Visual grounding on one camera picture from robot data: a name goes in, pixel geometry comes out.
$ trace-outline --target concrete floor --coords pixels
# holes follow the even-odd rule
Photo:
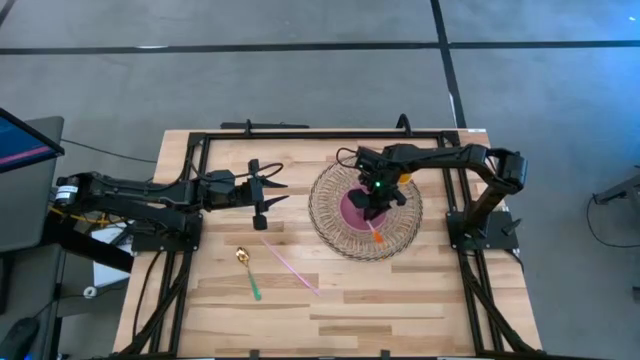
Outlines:
[[[449,41],[640,37],[632,1],[441,2]],[[0,47],[436,39],[426,0],[17,0],[0,28]],[[585,205],[640,163],[640,49],[455,50],[452,57],[468,126],[487,128],[494,146],[530,161],[525,190],[508,203],[524,218],[518,234],[544,348],[637,359],[640,305],[631,287],[640,285],[640,250],[595,242]],[[438,50],[2,56],[0,79],[2,106],[19,117],[61,115],[65,138],[150,159],[166,129],[247,118],[389,127],[405,112],[414,127],[454,125]],[[146,179],[153,172],[66,148],[57,175],[97,170]],[[624,202],[593,209],[602,238],[640,242],[627,210]],[[113,337],[80,333],[115,336],[122,298],[113,299],[97,314],[65,321],[63,352],[110,352]]]

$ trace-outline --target pink straw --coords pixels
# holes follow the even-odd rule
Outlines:
[[[264,237],[260,237],[260,240],[262,240],[262,243],[267,247],[267,249],[269,249],[271,251],[271,253],[273,255],[275,255],[283,264],[284,266],[287,267],[287,269],[289,269],[289,271],[291,271],[295,276],[298,277],[298,279],[300,279],[300,281],[302,281],[303,284],[305,284],[311,291],[313,291],[314,294],[316,294],[316,296],[320,296],[320,292],[318,292],[318,289],[314,288],[313,285],[311,285],[305,278],[303,278],[302,276],[300,276],[300,274],[298,274],[295,270],[293,270],[293,268],[291,267],[291,265],[289,265],[289,263],[287,263],[287,261],[285,259],[282,258],[282,256],[280,255],[280,253],[278,253],[278,251],[276,249],[274,249],[265,239]]]

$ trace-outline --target wood grain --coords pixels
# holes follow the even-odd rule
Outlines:
[[[155,181],[168,183],[180,173],[188,131],[167,131]],[[460,131],[463,143],[488,145],[485,132]],[[358,145],[380,150],[396,140],[225,140],[212,143],[209,168],[245,172],[246,163],[283,162],[273,177],[289,185],[267,189],[267,197],[291,195],[267,213],[269,229],[255,232],[253,209],[205,214],[200,249],[195,253],[182,324],[179,356],[376,356],[389,349],[396,356],[463,356],[473,353],[456,254],[449,248],[444,220],[448,210],[440,170],[424,170],[413,180],[423,195],[424,215],[413,244],[383,262],[349,261],[318,238],[307,212],[309,191],[335,158],[337,148]],[[435,141],[413,140],[420,147]],[[457,172],[452,172],[459,189]],[[469,173],[472,196],[484,189]],[[460,191],[458,204],[463,204]],[[261,243],[269,241],[314,286],[315,296]],[[251,269],[263,295],[256,302],[246,269],[235,256],[238,246],[251,254]],[[495,302],[511,325],[534,347],[540,342],[522,271],[502,251],[486,251]],[[134,262],[114,351],[131,341],[133,314],[144,274],[153,254]],[[153,311],[164,255],[151,273],[139,328]],[[164,322],[161,350],[167,349],[170,314]],[[484,342],[491,348],[486,320]]]

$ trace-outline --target computer screen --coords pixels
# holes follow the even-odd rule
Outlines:
[[[62,154],[58,144],[0,109],[0,173]]]

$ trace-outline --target spoon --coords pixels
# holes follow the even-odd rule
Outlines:
[[[249,274],[249,282],[251,282],[251,290],[253,290],[253,297],[260,301],[262,300],[262,294],[260,294],[260,290],[258,290],[258,285],[256,285],[256,281],[253,279],[253,275],[251,275],[251,270],[249,270],[249,252],[247,249],[243,247],[239,247],[236,250],[236,257],[238,261],[244,264],[247,267],[247,273]]]

